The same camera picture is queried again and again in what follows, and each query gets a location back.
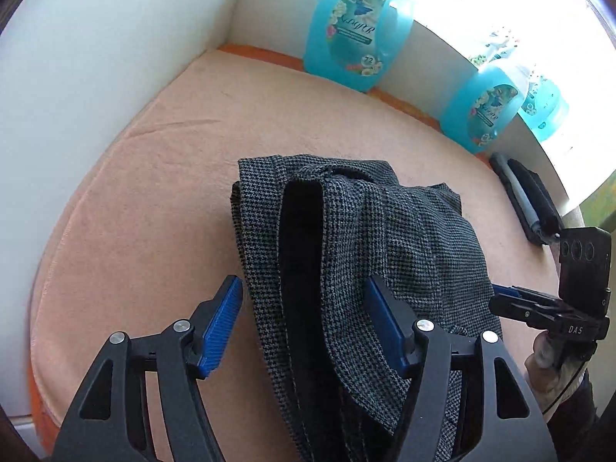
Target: blue plastic bottle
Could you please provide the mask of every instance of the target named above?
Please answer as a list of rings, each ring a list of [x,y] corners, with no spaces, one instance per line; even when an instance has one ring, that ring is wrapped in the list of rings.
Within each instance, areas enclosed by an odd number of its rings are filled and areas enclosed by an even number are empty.
[[[473,154],[485,149],[522,106],[529,72],[510,59],[482,66],[447,106],[440,119],[443,133]]]
[[[539,76],[531,79],[529,93],[519,113],[537,140],[543,142],[561,126],[569,113],[569,105],[552,80]]]
[[[320,0],[310,24],[304,69],[368,91],[387,71],[412,24],[410,0]]]

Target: peach fabric surface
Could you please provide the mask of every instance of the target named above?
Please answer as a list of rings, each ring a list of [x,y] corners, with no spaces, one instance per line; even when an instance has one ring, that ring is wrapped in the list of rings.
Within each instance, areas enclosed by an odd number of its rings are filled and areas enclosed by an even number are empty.
[[[328,80],[206,52],[135,119],[85,178],[45,250],[32,304],[33,376],[59,425],[108,336],[162,331],[242,275],[229,196],[237,160],[312,153],[389,161],[403,185],[461,194],[493,282],[556,293],[547,248],[532,246],[497,176],[420,121]],[[199,387],[227,462],[297,454],[263,362],[249,298],[220,368]],[[503,322],[519,366],[536,332]],[[171,460],[155,376],[159,458]]]

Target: human hand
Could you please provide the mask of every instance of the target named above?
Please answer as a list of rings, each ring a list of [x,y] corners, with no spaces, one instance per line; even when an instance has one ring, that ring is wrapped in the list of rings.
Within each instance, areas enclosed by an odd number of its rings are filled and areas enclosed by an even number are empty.
[[[557,370],[554,367],[555,354],[545,331],[535,338],[533,353],[524,362],[527,370],[526,381],[543,412],[546,423],[552,418],[558,406],[580,387],[588,366],[588,362],[581,362],[569,356]]]

